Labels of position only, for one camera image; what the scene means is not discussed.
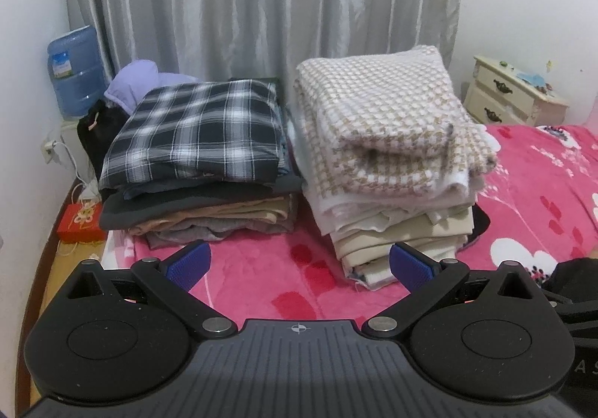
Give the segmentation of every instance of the drawer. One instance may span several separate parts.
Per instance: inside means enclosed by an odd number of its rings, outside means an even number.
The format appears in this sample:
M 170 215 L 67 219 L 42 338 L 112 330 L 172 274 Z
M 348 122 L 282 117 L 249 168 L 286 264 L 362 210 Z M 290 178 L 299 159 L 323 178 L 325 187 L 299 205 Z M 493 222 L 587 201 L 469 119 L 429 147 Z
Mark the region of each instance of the drawer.
M 519 109 L 525 117 L 531 114 L 534 98 L 522 91 L 521 88 L 509 82 L 503 76 L 480 66 L 477 82 L 485 86 L 492 95 L 501 99 L 503 104 L 509 104 Z
M 472 87 L 465 100 L 465 109 L 483 124 L 525 124 L 514 113 L 482 91 L 479 87 Z

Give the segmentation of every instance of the beige and white houndstooth fabric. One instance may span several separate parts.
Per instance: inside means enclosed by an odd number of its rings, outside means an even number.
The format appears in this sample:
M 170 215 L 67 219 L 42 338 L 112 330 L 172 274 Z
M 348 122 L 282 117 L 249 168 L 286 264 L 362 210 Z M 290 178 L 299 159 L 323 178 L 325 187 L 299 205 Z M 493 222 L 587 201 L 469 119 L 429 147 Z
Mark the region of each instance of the beige and white houndstooth fabric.
M 352 192 L 437 194 L 443 182 L 466 184 L 496 165 L 435 47 L 310 59 L 298 72 L 301 128 L 321 197 L 335 195 L 339 184 Z

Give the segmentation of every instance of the silver screw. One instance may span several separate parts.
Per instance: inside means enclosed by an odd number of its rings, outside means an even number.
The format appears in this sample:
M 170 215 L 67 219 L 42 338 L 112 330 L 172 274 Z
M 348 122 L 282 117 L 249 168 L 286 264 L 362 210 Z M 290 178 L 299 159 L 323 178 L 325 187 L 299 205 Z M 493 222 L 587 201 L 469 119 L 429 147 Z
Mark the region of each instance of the silver screw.
M 211 317 L 204 320 L 201 326 L 208 332 L 221 334 L 232 327 L 232 322 L 224 317 Z
M 377 332 L 390 332 L 397 328 L 397 321 L 391 317 L 373 317 L 368 320 L 368 325 Z

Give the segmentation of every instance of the white wall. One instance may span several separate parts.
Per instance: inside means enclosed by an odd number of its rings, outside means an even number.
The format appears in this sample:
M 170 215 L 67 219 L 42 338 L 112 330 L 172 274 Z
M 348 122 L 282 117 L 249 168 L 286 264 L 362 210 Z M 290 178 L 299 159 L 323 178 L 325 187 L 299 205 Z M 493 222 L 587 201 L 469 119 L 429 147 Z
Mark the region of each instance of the white wall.
M 476 54 L 543 75 L 570 99 L 566 121 L 581 123 L 598 93 L 598 0 L 462 0 L 449 68 L 458 93 Z
M 0 0 L 0 410 L 14 416 L 17 343 L 42 248 L 73 175 L 40 145 L 61 116 L 47 44 L 68 31 L 66 0 Z

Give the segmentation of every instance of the floral blanket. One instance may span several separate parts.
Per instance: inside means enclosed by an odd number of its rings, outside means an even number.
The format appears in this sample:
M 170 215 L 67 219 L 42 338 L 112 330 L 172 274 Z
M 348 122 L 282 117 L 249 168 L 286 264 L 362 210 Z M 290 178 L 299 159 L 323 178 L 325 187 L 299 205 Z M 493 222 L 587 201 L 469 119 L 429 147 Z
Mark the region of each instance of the floral blanket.
M 478 204 L 491 224 L 459 258 L 472 269 L 517 260 L 543 281 L 558 262 L 598 245 L 598 140 L 572 126 L 487 131 L 499 164 Z M 239 325 L 246 318 L 348 318 L 360 325 L 407 294 L 400 284 L 371 292 L 347 281 L 307 203 L 291 234 L 241 230 L 210 245 L 212 267 L 191 293 Z M 107 246 L 104 268 L 127 268 L 147 256 L 164 259 L 179 249 L 150 251 L 143 238 L 119 232 L 111 233 Z

